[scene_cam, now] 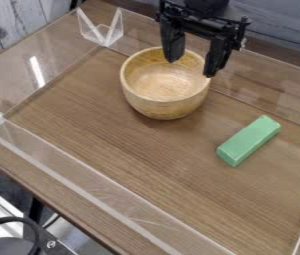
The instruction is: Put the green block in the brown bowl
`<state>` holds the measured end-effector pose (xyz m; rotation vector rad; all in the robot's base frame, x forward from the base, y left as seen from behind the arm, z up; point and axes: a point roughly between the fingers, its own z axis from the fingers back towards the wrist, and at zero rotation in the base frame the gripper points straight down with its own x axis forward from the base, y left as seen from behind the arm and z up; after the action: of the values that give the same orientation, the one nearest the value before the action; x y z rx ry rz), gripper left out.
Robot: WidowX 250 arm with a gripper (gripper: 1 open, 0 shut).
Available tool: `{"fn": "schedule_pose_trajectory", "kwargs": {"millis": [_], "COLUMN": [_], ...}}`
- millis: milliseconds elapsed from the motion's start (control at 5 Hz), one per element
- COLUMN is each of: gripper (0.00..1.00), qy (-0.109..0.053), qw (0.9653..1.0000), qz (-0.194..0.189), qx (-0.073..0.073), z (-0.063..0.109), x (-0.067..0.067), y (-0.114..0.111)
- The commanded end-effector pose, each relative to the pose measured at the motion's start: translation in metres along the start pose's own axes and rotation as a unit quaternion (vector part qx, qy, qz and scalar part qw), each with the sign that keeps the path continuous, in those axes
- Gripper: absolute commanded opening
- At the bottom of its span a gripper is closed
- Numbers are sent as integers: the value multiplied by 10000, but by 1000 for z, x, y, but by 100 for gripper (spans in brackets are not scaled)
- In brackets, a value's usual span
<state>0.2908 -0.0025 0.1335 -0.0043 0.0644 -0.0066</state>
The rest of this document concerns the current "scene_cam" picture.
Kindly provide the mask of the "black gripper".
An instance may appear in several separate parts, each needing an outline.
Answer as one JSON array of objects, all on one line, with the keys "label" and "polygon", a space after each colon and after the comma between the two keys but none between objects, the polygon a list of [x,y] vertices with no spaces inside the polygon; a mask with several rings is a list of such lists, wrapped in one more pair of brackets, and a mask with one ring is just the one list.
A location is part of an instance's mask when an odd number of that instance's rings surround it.
[{"label": "black gripper", "polygon": [[229,0],[159,0],[155,19],[170,63],[183,55],[185,33],[210,41],[203,75],[211,78],[225,67],[231,50],[244,46],[248,16],[229,5]]}]

